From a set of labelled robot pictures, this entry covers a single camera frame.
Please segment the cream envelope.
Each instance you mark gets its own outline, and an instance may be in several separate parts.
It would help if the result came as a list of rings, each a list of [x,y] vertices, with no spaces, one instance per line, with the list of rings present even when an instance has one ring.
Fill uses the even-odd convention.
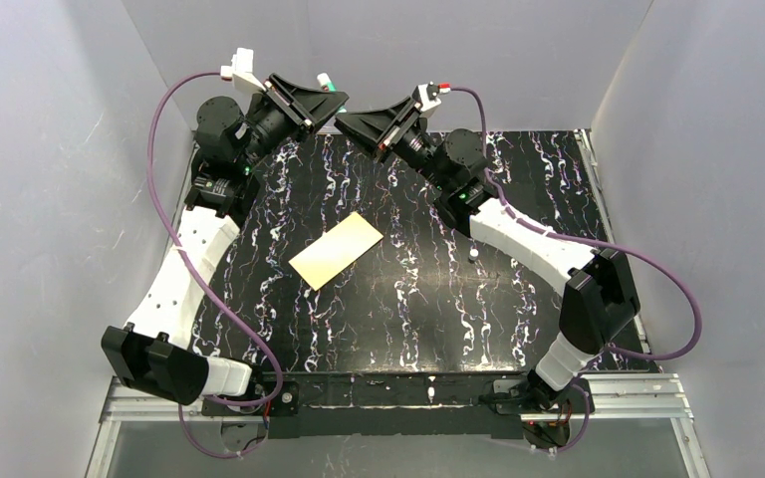
[[[293,257],[289,264],[319,291],[383,239],[370,222],[354,212]]]

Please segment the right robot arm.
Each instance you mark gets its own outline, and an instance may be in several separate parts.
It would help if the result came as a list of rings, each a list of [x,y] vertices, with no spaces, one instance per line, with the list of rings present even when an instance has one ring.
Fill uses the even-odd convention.
[[[611,246],[557,239],[504,203],[485,174],[487,135],[458,128],[436,141],[426,130],[426,105],[406,98],[387,109],[339,113],[335,126],[364,154],[396,156],[438,190],[433,207],[445,226],[505,253],[560,295],[559,331],[545,355],[525,379],[481,398],[494,408],[549,409],[639,312],[629,259]]]

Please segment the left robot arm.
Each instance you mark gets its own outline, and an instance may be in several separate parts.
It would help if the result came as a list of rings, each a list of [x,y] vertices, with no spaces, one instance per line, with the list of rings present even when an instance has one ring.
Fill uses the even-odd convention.
[[[254,87],[247,109],[227,96],[199,107],[184,208],[178,223],[162,218],[171,247],[126,323],[108,327],[101,339],[124,386],[180,405],[206,398],[255,407],[280,395],[284,374],[272,351],[266,359],[275,377],[268,381],[258,365],[194,352],[193,322],[204,300],[218,301],[209,282],[255,202],[256,165],[284,142],[317,133],[347,100],[341,91],[271,75]]]

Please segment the green white glue stick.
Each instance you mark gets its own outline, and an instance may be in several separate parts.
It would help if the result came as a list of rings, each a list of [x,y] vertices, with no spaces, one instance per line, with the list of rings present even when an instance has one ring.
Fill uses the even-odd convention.
[[[337,88],[335,87],[333,81],[331,80],[330,76],[327,73],[320,73],[316,77],[316,79],[317,79],[317,81],[319,83],[320,88],[323,91],[326,91],[326,92],[335,92],[337,90]]]

